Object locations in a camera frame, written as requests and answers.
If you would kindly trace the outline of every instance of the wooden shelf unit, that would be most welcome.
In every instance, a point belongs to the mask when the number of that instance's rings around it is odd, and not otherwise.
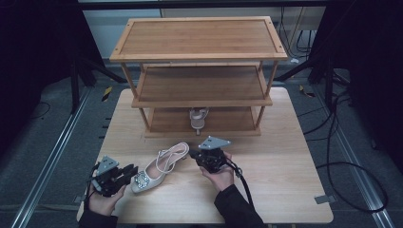
[[[278,61],[285,59],[270,17],[130,19],[110,57],[122,65],[146,137],[195,136],[191,107],[210,107],[201,136],[259,135]],[[274,61],[268,82],[265,60]],[[140,63],[137,88],[128,62]]]

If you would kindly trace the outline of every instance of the high heel shoe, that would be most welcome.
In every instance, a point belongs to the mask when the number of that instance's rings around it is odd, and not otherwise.
[[[193,129],[196,130],[196,135],[201,134],[201,129],[204,128],[204,119],[208,114],[208,107],[205,108],[194,108],[192,107],[189,111],[190,114],[190,124]]]
[[[175,163],[183,158],[189,151],[189,145],[186,142],[180,142],[168,150],[158,152],[158,157],[152,161],[144,171],[134,176],[134,182],[131,190],[134,193],[140,193],[153,188],[163,182],[166,174],[172,172]]]

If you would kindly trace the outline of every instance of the wooden table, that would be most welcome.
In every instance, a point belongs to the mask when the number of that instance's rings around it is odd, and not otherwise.
[[[285,88],[273,87],[274,105],[263,116],[261,136],[229,137],[223,149],[242,168],[256,209],[265,223],[327,223],[333,213],[329,203],[317,204],[324,195],[311,154]],[[98,160],[103,155],[145,169],[161,149],[187,142],[193,148],[204,139],[145,138],[140,113],[131,108],[133,94],[122,92]],[[235,180],[246,198],[242,183]],[[114,214],[120,223],[223,223],[214,206],[216,190],[190,157],[177,162],[161,185],[134,195],[128,186]]]

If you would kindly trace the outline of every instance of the gray floor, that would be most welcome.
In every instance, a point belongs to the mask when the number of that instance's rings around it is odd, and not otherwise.
[[[282,64],[278,75],[293,67],[289,62]],[[111,68],[116,73],[123,73]],[[112,117],[114,107],[120,92],[128,85],[119,85],[106,76],[97,74],[95,87],[81,86],[82,94],[89,92],[86,105],[78,117],[57,165],[50,170],[48,181],[44,183],[44,190],[40,192],[38,207],[28,217],[27,227],[76,227],[75,219],[78,205],[73,202],[75,196],[81,195],[86,189],[86,177],[98,156],[106,134],[109,119]],[[298,75],[284,83],[275,83],[275,86],[287,88],[293,106],[299,116],[303,131],[310,130],[326,119],[326,108],[322,108],[321,91],[323,84],[310,85],[307,81],[309,69],[301,71]],[[102,102],[105,89],[112,86],[107,101]],[[316,96],[307,96],[299,91],[304,86],[305,92],[312,92]],[[335,85],[335,92],[340,93],[344,88]],[[29,192],[35,185],[47,159],[58,144],[60,134],[70,118],[71,99],[69,79],[49,85],[42,93],[33,119],[10,147],[8,155],[0,165],[0,227],[10,227],[22,204],[29,197]],[[339,138],[348,139],[347,145],[351,147],[360,164],[369,169],[381,182],[389,196],[389,205],[382,215],[368,214],[352,208],[348,203],[336,196],[337,201],[331,204],[335,219],[329,224],[296,224],[296,227],[403,227],[403,178],[395,168],[389,156],[382,151],[373,150],[371,137],[366,133],[355,108],[345,101],[337,107],[338,129],[331,139],[331,162],[348,161],[343,144]],[[326,140],[313,141],[326,138],[329,124],[325,124],[318,131],[306,135],[311,154],[316,165],[326,162]],[[367,202],[376,200],[376,196],[365,199],[365,191],[357,184],[354,169],[346,166],[331,168],[332,180],[336,188],[352,203],[360,207],[367,207]],[[317,170],[327,195],[334,195],[325,169]],[[375,194],[381,196],[374,184]],[[391,223],[382,225],[382,219],[389,218]],[[277,227],[292,227],[291,224],[273,224]],[[119,225],[119,227],[135,227],[135,225]],[[157,225],[157,227],[184,227],[179,225]]]

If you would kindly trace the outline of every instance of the human arm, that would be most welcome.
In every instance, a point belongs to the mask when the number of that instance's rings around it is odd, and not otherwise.
[[[228,160],[232,159],[231,154],[224,154]],[[234,184],[234,170],[231,167],[227,166],[214,174],[201,167],[201,172],[219,192],[214,204],[225,219],[227,227],[267,227]]]
[[[125,193],[125,185],[112,197],[106,198],[94,192],[92,184],[90,185],[91,195],[88,202],[88,210],[85,210],[79,220],[80,228],[105,227],[114,228],[117,225],[118,218],[111,216],[115,209],[116,202],[122,198]]]

